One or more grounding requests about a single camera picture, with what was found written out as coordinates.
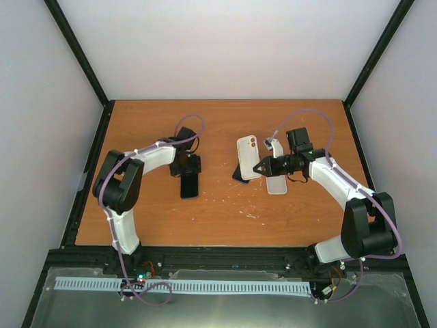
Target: table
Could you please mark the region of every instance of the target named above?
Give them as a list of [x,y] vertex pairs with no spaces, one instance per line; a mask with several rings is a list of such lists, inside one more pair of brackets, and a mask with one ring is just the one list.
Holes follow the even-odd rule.
[[[180,198],[180,179],[159,167],[143,177],[135,206],[135,226],[142,245],[305,246],[340,233],[343,211],[316,182],[287,182],[286,195],[268,195],[265,178],[248,185],[232,180],[237,164],[236,141],[255,135],[261,158],[269,155],[262,141],[279,123],[301,108],[319,109],[333,121],[330,153],[365,185],[365,176],[340,100],[118,100],[102,146],[97,171],[109,150],[134,150],[173,135],[184,115],[199,113],[206,129],[196,154],[201,156],[199,197]],[[198,130],[197,118],[185,126]],[[285,132],[306,127],[315,148],[329,138],[324,118],[302,113],[277,138],[288,151]],[[77,245],[110,245],[111,233],[96,198],[89,193],[76,238]]]

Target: brown wooden surface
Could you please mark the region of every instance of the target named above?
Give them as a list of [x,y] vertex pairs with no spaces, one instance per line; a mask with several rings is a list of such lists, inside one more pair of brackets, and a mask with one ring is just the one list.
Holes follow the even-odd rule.
[[[340,232],[343,213],[316,182],[287,182],[287,195],[268,195],[265,178],[248,185],[232,180],[236,141],[255,135],[260,156],[269,153],[262,141],[291,112],[316,108],[329,115],[335,136],[331,154],[338,164],[365,183],[363,168],[340,100],[119,100],[115,104],[97,170],[111,149],[142,148],[173,134],[179,119],[200,113],[206,129],[196,152],[201,156],[199,197],[180,199],[180,180],[159,167],[143,177],[135,206],[135,226],[143,245],[301,246]],[[190,118],[185,126],[197,130]],[[305,126],[315,148],[323,148],[329,127],[321,116],[302,113],[278,134],[288,151],[285,132]],[[89,194],[77,245],[109,245],[108,222]]]

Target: phone case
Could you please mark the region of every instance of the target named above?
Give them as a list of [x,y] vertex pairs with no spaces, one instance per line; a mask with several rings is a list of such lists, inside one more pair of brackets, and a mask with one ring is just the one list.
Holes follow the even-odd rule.
[[253,167],[259,163],[257,138],[254,135],[237,140],[238,161],[240,162],[241,177],[243,180],[259,178],[261,174],[255,173]]

